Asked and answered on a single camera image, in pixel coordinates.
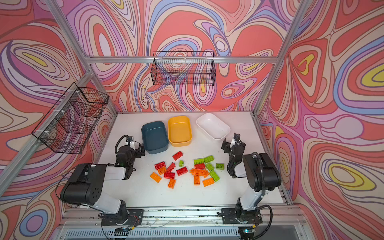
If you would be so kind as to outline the long green lego brick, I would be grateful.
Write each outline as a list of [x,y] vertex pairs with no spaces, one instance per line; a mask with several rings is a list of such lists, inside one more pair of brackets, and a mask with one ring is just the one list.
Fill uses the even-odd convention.
[[220,180],[220,177],[219,177],[219,175],[216,173],[215,170],[210,171],[210,176],[211,176],[211,178],[213,178],[213,180],[214,180],[215,182],[217,182],[217,181]]

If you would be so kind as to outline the small orange lego brick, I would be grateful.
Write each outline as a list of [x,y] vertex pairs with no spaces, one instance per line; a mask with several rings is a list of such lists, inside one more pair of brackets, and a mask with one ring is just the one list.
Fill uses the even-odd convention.
[[166,172],[166,170],[167,170],[166,167],[162,167],[162,168],[158,169],[159,175],[160,176],[163,175]]

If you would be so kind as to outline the green lego brick top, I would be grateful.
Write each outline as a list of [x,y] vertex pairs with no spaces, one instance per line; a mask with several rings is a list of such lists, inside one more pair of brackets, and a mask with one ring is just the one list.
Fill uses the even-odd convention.
[[194,159],[194,165],[204,164],[204,163],[205,163],[205,159],[204,158]]

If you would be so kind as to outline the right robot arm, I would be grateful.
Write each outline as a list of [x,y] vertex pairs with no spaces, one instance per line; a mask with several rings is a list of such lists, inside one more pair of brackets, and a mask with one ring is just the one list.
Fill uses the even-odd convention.
[[225,225],[261,224],[264,206],[260,202],[281,185],[281,174],[268,154],[245,154],[246,144],[240,134],[234,134],[230,142],[223,140],[221,149],[229,155],[228,174],[234,179],[246,178],[250,187],[238,198],[234,208],[222,208],[218,215]]

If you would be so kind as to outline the orange lego chassis plate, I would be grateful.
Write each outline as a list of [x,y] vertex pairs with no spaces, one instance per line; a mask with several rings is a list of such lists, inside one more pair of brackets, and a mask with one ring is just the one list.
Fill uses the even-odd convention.
[[192,169],[192,170],[190,170],[190,173],[193,176],[200,176],[200,177],[204,177],[204,178],[206,178],[207,176],[210,175],[209,171],[207,171],[207,170],[199,170],[199,169]]

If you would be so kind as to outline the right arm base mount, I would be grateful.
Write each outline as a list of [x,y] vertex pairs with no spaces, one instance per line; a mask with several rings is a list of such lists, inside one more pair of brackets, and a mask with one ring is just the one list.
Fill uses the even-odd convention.
[[222,218],[225,225],[259,225],[263,222],[260,211],[244,211],[238,208],[222,208],[217,215]]

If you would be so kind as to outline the orange lego brick bottom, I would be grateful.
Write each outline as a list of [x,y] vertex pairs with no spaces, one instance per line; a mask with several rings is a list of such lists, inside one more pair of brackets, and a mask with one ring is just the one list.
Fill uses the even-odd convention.
[[176,180],[175,179],[170,179],[169,184],[168,184],[168,188],[174,189],[175,184],[176,184]]

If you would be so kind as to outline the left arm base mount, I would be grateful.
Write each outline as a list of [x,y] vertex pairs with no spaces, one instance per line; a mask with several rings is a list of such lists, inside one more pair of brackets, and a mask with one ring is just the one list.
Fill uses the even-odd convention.
[[100,213],[99,217],[101,218],[102,226],[137,227],[142,224],[143,215],[143,209],[125,209],[121,215],[119,213],[114,215]]

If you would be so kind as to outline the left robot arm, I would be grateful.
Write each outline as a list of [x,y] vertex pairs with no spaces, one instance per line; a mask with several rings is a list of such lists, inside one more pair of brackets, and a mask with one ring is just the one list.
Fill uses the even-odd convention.
[[80,164],[67,180],[60,192],[59,199],[67,204],[79,205],[99,211],[101,226],[128,226],[135,228],[142,222],[142,210],[129,211],[126,202],[109,195],[104,188],[105,182],[126,181],[136,170],[136,159],[145,156],[142,144],[135,147],[130,141],[115,146],[115,164]]

